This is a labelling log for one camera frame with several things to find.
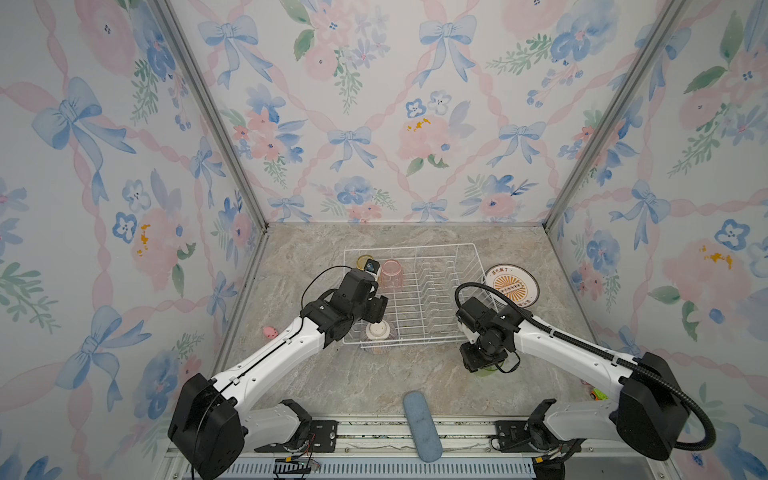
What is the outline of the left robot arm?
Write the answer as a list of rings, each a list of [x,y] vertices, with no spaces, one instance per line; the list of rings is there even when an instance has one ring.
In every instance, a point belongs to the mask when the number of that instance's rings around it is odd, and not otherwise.
[[[388,304],[378,295],[377,262],[349,267],[336,288],[303,304],[274,339],[236,366],[211,378],[187,380],[173,411],[168,437],[190,465],[193,479],[215,479],[246,450],[276,446],[306,450],[311,415],[294,400],[257,410],[255,403],[303,361],[342,340],[360,321],[382,322]]]

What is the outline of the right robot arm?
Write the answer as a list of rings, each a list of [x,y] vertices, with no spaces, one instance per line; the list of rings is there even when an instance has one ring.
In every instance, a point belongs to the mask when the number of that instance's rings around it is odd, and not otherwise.
[[[578,377],[605,395],[602,402],[541,401],[526,421],[523,439],[538,451],[588,439],[621,441],[653,460],[666,460],[691,413],[678,396],[667,362],[647,352],[640,357],[603,349],[572,337],[528,311],[495,310],[475,297],[457,311],[467,342],[460,352],[471,372],[500,368],[525,354]]]

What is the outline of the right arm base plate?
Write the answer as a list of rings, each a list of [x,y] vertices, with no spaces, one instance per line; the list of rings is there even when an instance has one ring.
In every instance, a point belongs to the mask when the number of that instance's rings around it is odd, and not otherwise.
[[[581,451],[583,439],[558,440],[543,427],[530,430],[526,420],[499,420],[493,423],[491,446],[501,453],[565,454]]]

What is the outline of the green translucent plastic cup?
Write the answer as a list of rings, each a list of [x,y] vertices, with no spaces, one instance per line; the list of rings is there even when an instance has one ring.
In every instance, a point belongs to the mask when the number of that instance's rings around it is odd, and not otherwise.
[[[495,365],[490,367],[479,369],[475,372],[475,375],[480,378],[485,378],[498,372],[498,368]]]

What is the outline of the white plate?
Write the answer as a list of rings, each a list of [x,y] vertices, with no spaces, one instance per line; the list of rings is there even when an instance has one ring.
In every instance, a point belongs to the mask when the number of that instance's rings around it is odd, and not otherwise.
[[[485,283],[520,307],[531,307],[540,297],[540,287],[527,270],[513,264],[498,264],[485,272]]]

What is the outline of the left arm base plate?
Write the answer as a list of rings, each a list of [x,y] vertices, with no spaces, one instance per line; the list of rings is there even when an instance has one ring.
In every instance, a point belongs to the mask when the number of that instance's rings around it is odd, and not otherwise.
[[[339,422],[311,420],[302,423],[294,435],[282,444],[268,444],[255,449],[256,453],[333,453],[336,449]]]

